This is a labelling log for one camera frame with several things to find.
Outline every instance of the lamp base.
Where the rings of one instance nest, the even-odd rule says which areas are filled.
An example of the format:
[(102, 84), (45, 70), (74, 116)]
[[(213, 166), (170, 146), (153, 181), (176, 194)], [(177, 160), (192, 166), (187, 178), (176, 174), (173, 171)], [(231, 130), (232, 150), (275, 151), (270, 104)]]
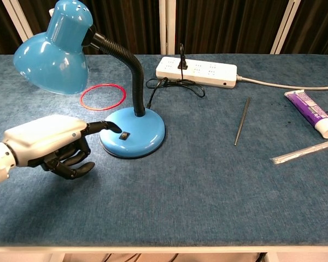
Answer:
[(109, 154), (119, 158), (140, 158), (162, 145), (165, 138), (163, 119), (150, 109), (145, 109), (145, 112), (144, 116), (137, 117), (133, 108), (124, 108), (106, 118), (123, 131), (121, 134), (110, 130), (100, 132), (101, 143)]

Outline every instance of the tube label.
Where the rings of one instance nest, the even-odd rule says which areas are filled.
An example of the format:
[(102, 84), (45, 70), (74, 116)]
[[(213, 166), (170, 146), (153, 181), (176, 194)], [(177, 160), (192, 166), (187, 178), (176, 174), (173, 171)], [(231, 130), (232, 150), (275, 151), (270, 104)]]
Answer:
[(328, 118), (323, 111), (304, 90), (290, 91), (284, 94), (306, 118), (310, 124), (315, 127), (318, 121)]

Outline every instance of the lamp shade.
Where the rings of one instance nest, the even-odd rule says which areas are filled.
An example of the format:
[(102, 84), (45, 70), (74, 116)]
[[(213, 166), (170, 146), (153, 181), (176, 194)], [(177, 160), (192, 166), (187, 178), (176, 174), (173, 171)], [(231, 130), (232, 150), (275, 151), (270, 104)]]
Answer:
[(82, 92), (89, 69), (81, 44), (92, 24), (91, 13), (81, 2), (58, 1), (47, 31), (17, 49), (15, 68), (42, 89), (60, 94)]

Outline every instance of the dark curtain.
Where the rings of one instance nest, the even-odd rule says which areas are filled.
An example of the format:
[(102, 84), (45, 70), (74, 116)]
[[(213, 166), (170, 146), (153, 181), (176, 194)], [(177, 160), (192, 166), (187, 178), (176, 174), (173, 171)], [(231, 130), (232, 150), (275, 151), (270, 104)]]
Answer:
[(0, 55), (14, 54), (22, 40), (0, 0)]
[(288, 0), (177, 0), (175, 51), (270, 53)]
[(300, 2), (281, 53), (328, 55), (328, 0)]
[[(19, 0), (34, 34), (46, 31), (56, 0)], [(158, 0), (82, 0), (97, 31), (135, 54), (160, 53)], [(99, 53), (91, 47), (86, 54)]]

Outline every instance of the white power cable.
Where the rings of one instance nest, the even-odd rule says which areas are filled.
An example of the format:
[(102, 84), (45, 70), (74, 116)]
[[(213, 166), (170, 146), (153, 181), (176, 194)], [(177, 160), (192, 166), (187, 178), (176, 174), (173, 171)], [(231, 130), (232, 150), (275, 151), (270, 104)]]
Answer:
[(264, 86), (273, 86), (273, 87), (279, 87), (279, 88), (285, 88), (285, 89), (295, 89), (295, 90), (328, 90), (328, 86), (320, 86), (320, 87), (305, 87), (305, 86), (286, 86), (286, 85), (279, 85), (279, 84), (273, 84), (273, 83), (268, 83), (268, 82), (262, 82), (259, 80), (254, 80), (250, 78), (244, 78), (240, 75), (237, 75), (237, 81), (243, 81), (243, 82), (249, 82), (249, 83), (255, 83), (259, 85), (264, 85)]

